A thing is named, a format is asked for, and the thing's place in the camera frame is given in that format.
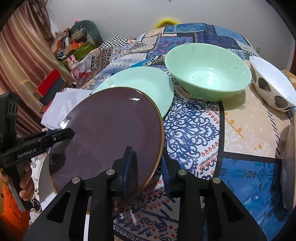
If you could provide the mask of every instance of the brown curtain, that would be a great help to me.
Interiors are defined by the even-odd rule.
[[[36,19],[44,38],[46,41],[53,41],[54,36],[52,35],[50,20],[48,16],[48,12],[46,9],[47,0],[28,0],[30,9],[34,14],[34,18]]]
[[[53,69],[58,69],[65,80],[72,80],[65,66],[51,52],[40,21],[35,17],[32,2],[27,0],[0,32],[0,94],[13,91],[20,97],[19,136],[42,129],[39,114],[42,104],[32,95],[42,80]]]

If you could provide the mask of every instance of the yellow ring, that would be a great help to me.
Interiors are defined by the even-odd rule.
[[[155,25],[154,29],[165,27],[167,24],[176,25],[179,22],[171,18],[164,18]]]

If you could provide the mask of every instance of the bowl rim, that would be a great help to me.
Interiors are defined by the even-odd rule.
[[[231,54],[235,55],[235,58],[237,58],[239,61],[244,62],[244,64],[246,65],[247,69],[249,70],[250,82],[249,82],[244,88],[241,88],[241,89],[231,90],[231,91],[222,91],[222,90],[217,90],[217,89],[211,89],[211,88],[202,87],[202,86],[200,86],[200,85],[197,85],[197,84],[194,84],[194,83],[189,83],[189,82],[187,82],[187,81],[181,79],[181,78],[178,77],[177,75],[173,74],[172,71],[168,68],[168,66],[167,66],[167,64],[166,64],[166,59],[167,59],[167,56],[168,56],[169,54],[171,54],[170,52],[171,52],[173,49],[175,49],[175,48],[179,48],[179,47],[181,47],[181,46],[183,46],[183,45],[188,45],[188,44],[194,44],[194,45],[211,45],[211,46],[213,46],[213,47],[217,47],[217,48],[221,48],[221,49],[223,49],[223,50],[225,50],[225,51],[229,51]],[[202,89],[205,89],[205,90],[210,90],[210,91],[216,91],[216,92],[221,92],[221,93],[225,93],[225,92],[226,92],[226,93],[236,93],[236,92],[239,92],[239,91],[244,90],[247,86],[249,86],[249,85],[252,83],[252,73],[251,73],[251,70],[250,70],[249,66],[246,64],[246,62],[245,62],[244,60],[242,60],[241,57],[239,57],[237,54],[231,52],[230,50],[225,49],[225,48],[220,47],[220,46],[217,46],[217,45],[213,45],[213,44],[207,44],[207,43],[184,43],[184,44],[182,44],[182,45],[178,45],[178,46],[172,48],[172,49],[166,54],[166,56],[165,56],[165,66],[166,66],[166,68],[168,69],[168,71],[169,71],[174,77],[176,77],[177,79],[179,79],[179,80],[181,80],[181,81],[183,81],[183,82],[186,82],[186,83],[188,83],[188,84],[191,84],[191,85],[197,86],[197,87],[202,88]]]

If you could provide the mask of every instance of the white cloth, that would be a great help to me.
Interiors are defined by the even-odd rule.
[[[44,113],[41,124],[51,130],[59,128],[70,111],[91,93],[92,90],[71,88],[67,88],[64,92],[58,92]]]

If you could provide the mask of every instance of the light green bowl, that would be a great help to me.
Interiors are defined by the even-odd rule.
[[[167,53],[165,65],[188,93],[214,102],[243,91],[252,79],[239,56],[211,44],[179,45]]]

